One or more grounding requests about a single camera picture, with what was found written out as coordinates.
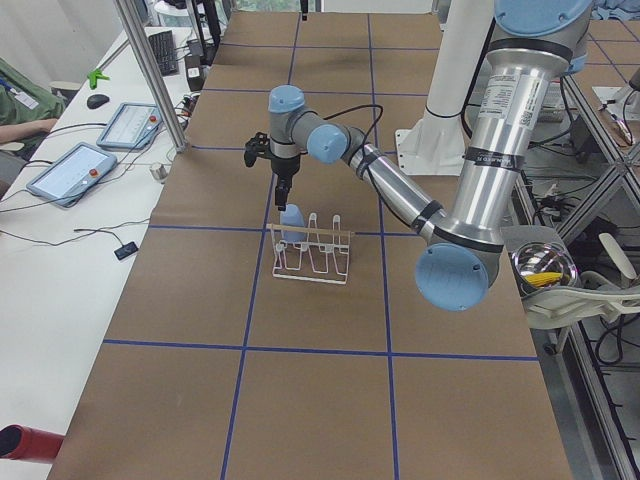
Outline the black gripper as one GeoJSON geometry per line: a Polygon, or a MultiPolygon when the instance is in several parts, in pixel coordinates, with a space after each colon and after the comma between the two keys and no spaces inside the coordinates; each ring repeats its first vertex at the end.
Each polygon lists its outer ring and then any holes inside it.
{"type": "Polygon", "coordinates": [[[300,156],[296,155],[290,158],[276,157],[271,161],[271,169],[277,176],[277,186],[274,193],[275,205],[278,210],[285,210],[293,177],[300,170],[300,156]]]}

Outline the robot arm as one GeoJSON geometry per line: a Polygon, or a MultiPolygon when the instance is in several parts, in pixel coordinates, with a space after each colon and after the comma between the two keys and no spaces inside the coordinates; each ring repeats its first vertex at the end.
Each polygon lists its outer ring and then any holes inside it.
{"type": "Polygon", "coordinates": [[[589,1],[454,1],[422,118],[391,162],[361,130],[320,117],[292,85],[269,95],[267,133],[246,147],[277,175],[284,209],[300,157],[345,162],[427,241],[415,278],[449,311],[480,303],[499,272],[500,222],[550,83],[579,70],[589,1]]]}

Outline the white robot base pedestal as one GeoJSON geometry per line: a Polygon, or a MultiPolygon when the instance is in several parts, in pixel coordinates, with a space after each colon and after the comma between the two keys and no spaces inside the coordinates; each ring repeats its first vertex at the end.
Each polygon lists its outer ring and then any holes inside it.
{"type": "Polygon", "coordinates": [[[494,19],[492,1],[450,3],[422,118],[396,132],[398,163],[408,175],[460,174],[463,107],[494,19]]]}

